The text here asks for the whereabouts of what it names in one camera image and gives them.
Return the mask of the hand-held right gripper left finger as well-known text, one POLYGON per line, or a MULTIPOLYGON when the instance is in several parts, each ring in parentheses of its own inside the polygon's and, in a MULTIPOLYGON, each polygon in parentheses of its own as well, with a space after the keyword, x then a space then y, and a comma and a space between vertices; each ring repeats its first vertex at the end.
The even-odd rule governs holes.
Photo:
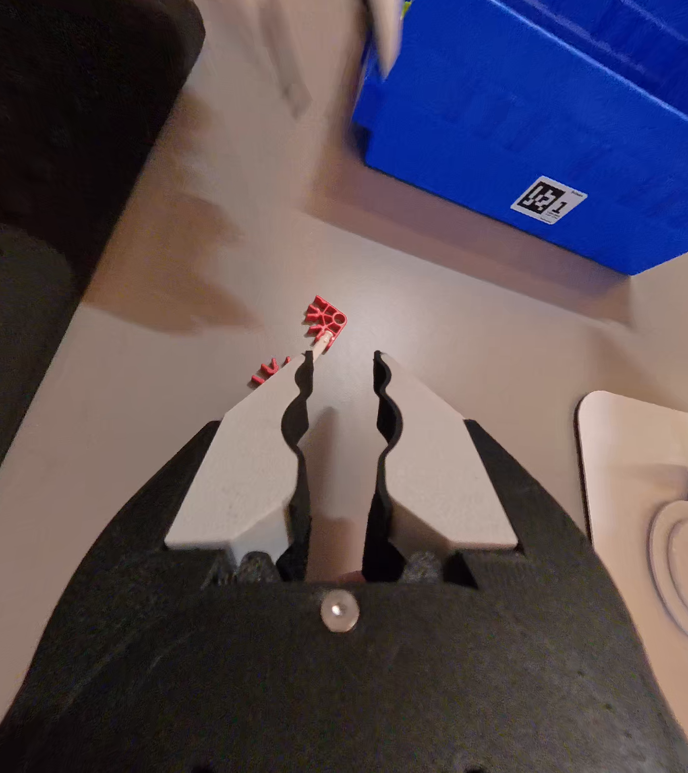
POLYGON ((315 355, 296 355, 230 409, 166 536, 169 549, 224 551, 233 566, 266 554, 282 579, 305 579, 311 536, 305 459, 315 355))

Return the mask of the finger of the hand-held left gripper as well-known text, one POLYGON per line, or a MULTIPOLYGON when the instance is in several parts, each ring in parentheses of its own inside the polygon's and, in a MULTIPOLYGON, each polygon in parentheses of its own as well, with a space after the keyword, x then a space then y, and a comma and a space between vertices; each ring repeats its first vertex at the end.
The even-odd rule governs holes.
POLYGON ((400 54, 406 1, 370 1, 379 72, 388 77, 400 54))

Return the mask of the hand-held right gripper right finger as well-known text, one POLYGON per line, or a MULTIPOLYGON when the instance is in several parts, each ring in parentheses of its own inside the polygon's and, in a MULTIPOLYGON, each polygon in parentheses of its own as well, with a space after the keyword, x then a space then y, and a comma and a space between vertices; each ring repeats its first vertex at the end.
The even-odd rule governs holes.
POLYGON ((444 570, 465 551, 519 545, 465 423, 452 405, 388 353, 373 357, 377 461, 362 573, 396 582, 416 554, 444 570))

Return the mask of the red fan connector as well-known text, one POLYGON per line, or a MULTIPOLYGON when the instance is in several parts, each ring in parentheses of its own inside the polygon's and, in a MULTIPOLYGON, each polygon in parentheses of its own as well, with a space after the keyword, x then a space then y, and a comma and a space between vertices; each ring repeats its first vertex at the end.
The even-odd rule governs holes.
POLYGON ((272 378, 272 376, 276 375, 284 366, 291 362, 291 359, 291 356, 286 356, 280 360, 272 358, 269 362, 262 363, 258 371, 252 374, 249 386, 254 389, 263 385, 268 379, 272 378))
POLYGON ((313 346, 318 346, 319 342, 324 340, 322 352, 331 348, 347 322, 347 316, 320 295, 316 295, 309 304, 304 318, 304 324, 308 328, 307 336, 312 338, 313 346))

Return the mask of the blue plastic bin white tag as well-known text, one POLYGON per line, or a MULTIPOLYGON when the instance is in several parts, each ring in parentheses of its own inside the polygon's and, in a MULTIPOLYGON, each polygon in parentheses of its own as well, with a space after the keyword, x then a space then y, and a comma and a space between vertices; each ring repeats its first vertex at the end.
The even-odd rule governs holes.
POLYGON ((688 1, 423 1, 363 55, 372 169, 624 275, 688 252, 688 1))

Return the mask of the white document stand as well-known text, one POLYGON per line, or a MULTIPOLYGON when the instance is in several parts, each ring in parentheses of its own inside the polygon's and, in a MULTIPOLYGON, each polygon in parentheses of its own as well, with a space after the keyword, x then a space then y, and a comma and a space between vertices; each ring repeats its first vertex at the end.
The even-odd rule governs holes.
POLYGON ((595 391, 575 423, 591 541, 688 739, 688 413, 595 391))

